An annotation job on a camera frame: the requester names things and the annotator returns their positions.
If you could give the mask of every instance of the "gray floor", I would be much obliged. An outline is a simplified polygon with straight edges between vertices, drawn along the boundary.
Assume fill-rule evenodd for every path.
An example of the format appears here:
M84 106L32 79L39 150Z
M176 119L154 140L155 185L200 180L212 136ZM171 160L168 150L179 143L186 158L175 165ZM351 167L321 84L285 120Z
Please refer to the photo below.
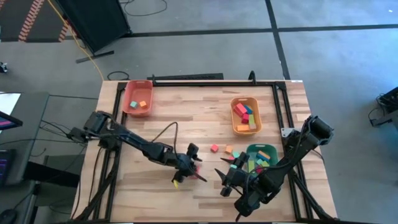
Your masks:
M129 17L136 32L270 27L264 1L166 0L164 13ZM159 0L137 0L132 13L162 9ZM272 1L279 27L398 23L396 1ZM335 128L322 148L333 200L342 220L396 223L398 138L391 125L372 128L375 97L398 86L398 29L295 32L281 34L292 79L304 80L310 107ZM116 54L97 63L104 74L122 70L131 78L223 72L226 79L283 79L272 34L230 34L123 39L105 50ZM101 79L73 41L60 44L1 43L0 60L10 74L2 91L49 91L97 97ZM81 126L94 100L51 98L45 119ZM44 138L54 138L41 133ZM78 146L40 142L50 155L76 154ZM59 220L55 214L43 217Z

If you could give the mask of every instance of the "orange basket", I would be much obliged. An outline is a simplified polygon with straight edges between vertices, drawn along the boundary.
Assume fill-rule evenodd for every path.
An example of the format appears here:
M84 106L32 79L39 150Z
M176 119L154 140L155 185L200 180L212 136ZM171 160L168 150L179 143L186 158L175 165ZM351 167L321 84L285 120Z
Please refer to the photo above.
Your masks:
M256 128L248 131L238 131L236 127L242 124L242 118L234 112L234 107L238 104L242 103L243 105L248 106L253 110L254 122L256 123ZM232 129L234 133L240 136L247 136L256 134L261 131L262 123L261 116L259 111L259 104L257 100L253 97L235 97L231 100L231 116L232 116Z
M131 116L148 116L152 109L153 85L148 80L132 80L127 83L126 91L124 92L123 112ZM130 106L130 103L135 101L138 103L136 109ZM145 101L147 108L141 108L139 102Z

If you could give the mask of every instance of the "wooden tabletop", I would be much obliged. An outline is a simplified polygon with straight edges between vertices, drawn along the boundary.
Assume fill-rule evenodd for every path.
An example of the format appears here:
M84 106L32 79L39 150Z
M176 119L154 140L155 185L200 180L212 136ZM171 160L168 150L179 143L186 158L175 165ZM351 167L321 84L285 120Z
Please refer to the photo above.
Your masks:
M103 82L97 110L112 113L117 85L118 82ZM310 115L304 85L297 81L286 82L286 85L295 127L300 128ZM253 96L258 100L262 120L260 133L250 137L233 134L229 103L237 96ZM284 112L282 94L279 94L279 98ZM287 126L286 114L283 115ZM151 115L146 118L127 116L126 127L144 139L151 140L173 121L179 125L177 152L186 153L188 145L195 143L199 147L198 156L203 159L200 175L208 182L185 179L179 185L179 190L176 190L171 183L174 168L154 164L140 151L123 144L112 222L233 222L238 214L233 203L239 194L234 191L230 197L222 197L221 180L214 170L217 168L227 173L229 169L229 165L220 160L221 157L228 157L223 153L226 145L232 145L234 151L243 152L250 144L271 144L278 150L279 159L283 157L272 88L268 86L155 87ZM158 141L172 145L173 138L174 129L170 128ZM86 151L76 216L89 201L93 168L99 149L97 144L95 141L90 142ZM212 144L219 145L218 153L210 152ZM98 186L103 155L101 153L96 167L93 195ZM322 160L310 152L302 162L309 191L323 209L335 217L335 206ZM304 217L305 210L299 190L298 193ZM105 193L100 217L104 217L107 198L108 193ZM294 221L287 178L282 190L269 204L261 204L260 209L249 217L242 217L241 221Z

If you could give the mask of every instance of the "red basket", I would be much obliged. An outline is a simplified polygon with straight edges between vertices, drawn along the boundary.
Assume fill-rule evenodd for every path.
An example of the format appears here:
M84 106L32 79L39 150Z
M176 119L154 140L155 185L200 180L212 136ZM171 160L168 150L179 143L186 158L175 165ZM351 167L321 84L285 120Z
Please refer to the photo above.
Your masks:
M148 80L132 80L127 83L126 91L124 92L123 111L131 116L148 116L152 109L153 97L152 82ZM138 103L136 109L130 106L130 103L135 101ZM145 101L147 108L139 106L139 102Z

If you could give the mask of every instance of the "white sheet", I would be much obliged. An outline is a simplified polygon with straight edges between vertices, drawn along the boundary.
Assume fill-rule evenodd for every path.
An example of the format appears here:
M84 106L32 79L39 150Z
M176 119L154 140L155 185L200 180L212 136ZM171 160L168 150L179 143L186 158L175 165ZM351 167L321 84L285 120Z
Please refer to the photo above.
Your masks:
M0 111L10 115L17 104L20 95L20 93L0 94Z

